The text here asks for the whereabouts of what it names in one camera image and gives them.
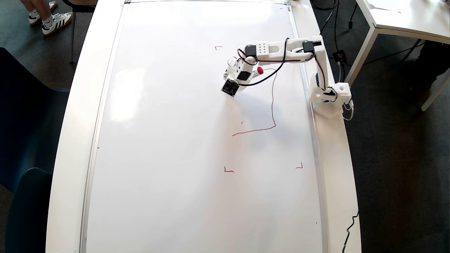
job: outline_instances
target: table leg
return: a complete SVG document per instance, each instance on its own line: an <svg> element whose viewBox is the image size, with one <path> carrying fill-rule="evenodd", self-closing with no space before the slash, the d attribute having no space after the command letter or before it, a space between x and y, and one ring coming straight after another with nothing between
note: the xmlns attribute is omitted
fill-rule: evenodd
<svg viewBox="0 0 450 253"><path fill-rule="evenodd" d="M416 41L416 43L414 43L414 46L408 51L408 53L403 57L403 59L400 61L401 63L402 62L404 62L405 60L406 60L406 58L408 58L408 56L413 52L413 50L416 48L416 46L419 44L419 42L421 41L422 39L418 39L417 41Z"/></svg>
<svg viewBox="0 0 450 253"><path fill-rule="evenodd" d="M450 82L450 69L448 69L445 72L445 78L444 81L441 83L441 86L437 89L434 89L432 91L432 93L430 94L430 96L427 98L427 100L425 101L425 103L423 103L423 105L421 106L422 111L425 112L425 110L431 105L431 103L433 103L433 101L437 98L437 96L439 95L439 93L441 92L442 89L444 89L444 87L449 84Z"/></svg>
<svg viewBox="0 0 450 253"><path fill-rule="evenodd" d="M369 54L370 49L372 48L372 45L375 42L375 39L377 38L377 35L378 35L377 29L371 26L369 29L369 33L367 34L366 39L364 40L364 43L360 49L360 52L358 53L358 56L356 57L355 62L353 63L353 66L350 69L350 72L345 78L345 82L348 82L350 86L353 84L353 81L355 80L356 76L358 75L358 72L363 66L364 61L367 55Z"/></svg>

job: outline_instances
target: robotic arm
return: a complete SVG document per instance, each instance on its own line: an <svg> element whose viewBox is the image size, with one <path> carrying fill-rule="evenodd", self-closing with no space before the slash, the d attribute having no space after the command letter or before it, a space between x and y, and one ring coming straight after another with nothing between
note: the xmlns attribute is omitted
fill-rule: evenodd
<svg viewBox="0 0 450 253"><path fill-rule="evenodd" d="M329 80L327 54L322 36L314 36L312 40L300 38L277 42L260 41L245 46L243 50L238 49L238 57L228 60L222 91L234 96L247 86L257 85L270 78L284 63L304 63L313 59L317 62L317 72L311 79L308 96L314 110L327 118L333 118L342 114L343 104L350 104L350 107L353 107L348 83L335 84L333 78ZM253 78L264 72L261 67L254 70L256 65L273 63L280 63L275 72L261 81L251 83Z"/></svg>

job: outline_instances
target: chair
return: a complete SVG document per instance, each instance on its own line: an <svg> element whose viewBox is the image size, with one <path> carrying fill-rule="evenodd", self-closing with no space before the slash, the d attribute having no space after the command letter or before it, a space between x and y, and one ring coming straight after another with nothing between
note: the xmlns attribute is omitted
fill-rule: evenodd
<svg viewBox="0 0 450 253"><path fill-rule="evenodd" d="M44 253L52 175L38 168L21 178L9 207L6 253Z"/></svg>
<svg viewBox="0 0 450 253"><path fill-rule="evenodd" d="M31 167L53 173L68 96L43 85L0 47L0 183L10 191Z"/></svg>
<svg viewBox="0 0 450 253"><path fill-rule="evenodd" d="M76 5L73 4L69 0L63 0L63 2L70 7L72 7L73 17L72 17L72 50L70 51L70 63L73 63L73 37L75 36L75 17L77 12L81 13L94 13L95 6L89 6L89 5Z"/></svg>

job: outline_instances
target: person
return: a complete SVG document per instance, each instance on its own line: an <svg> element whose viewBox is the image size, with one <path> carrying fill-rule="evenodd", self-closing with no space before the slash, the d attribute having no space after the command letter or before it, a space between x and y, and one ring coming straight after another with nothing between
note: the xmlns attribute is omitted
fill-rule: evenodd
<svg viewBox="0 0 450 253"><path fill-rule="evenodd" d="M51 35L59 29L65 27L72 21L72 12L56 13L52 11L58 6L56 1L46 0L20 0L28 10L28 21L30 25L35 25L42 20L42 33L45 36Z"/></svg>
<svg viewBox="0 0 450 253"><path fill-rule="evenodd" d="M409 83L409 89L418 95L428 90L437 77L450 67L450 61L446 57L449 54L450 45L425 41L419 57L409 62L409 73L416 73L411 75L414 80Z"/></svg>

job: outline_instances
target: white table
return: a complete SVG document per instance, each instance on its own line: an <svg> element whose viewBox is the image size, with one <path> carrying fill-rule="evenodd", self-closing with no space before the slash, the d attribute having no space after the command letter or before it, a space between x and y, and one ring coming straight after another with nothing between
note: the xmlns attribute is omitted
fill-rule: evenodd
<svg viewBox="0 0 450 253"><path fill-rule="evenodd" d="M46 252L49 253L81 251L83 205L89 202L85 199L87 173L90 162L95 159L91 154L96 147L93 140L99 135L95 131L102 115L99 105L104 99L104 84L109 82L105 76L111 71L108 62L115 44L122 7L122 0L100 1L83 45L55 161L47 224ZM301 36L319 34L308 1L292 2L292 9ZM311 62L306 68L311 75L315 65ZM341 118L328 120L315 115L315 122L322 158L321 176L325 183L326 201L321 204L327 210L327 252L340 252L347 236L346 228L351 224L351 216L358 210L347 134ZM351 229L346 252L361 252L358 218Z"/></svg>
<svg viewBox="0 0 450 253"><path fill-rule="evenodd" d="M364 64L378 34L405 36L450 44L450 16L448 4L440 0L393 0L401 2L399 11L378 9L368 0L356 0L370 26L364 43L345 82L352 85ZM422 105L425 111L439 92L449 83L449 72Z"/></svg>

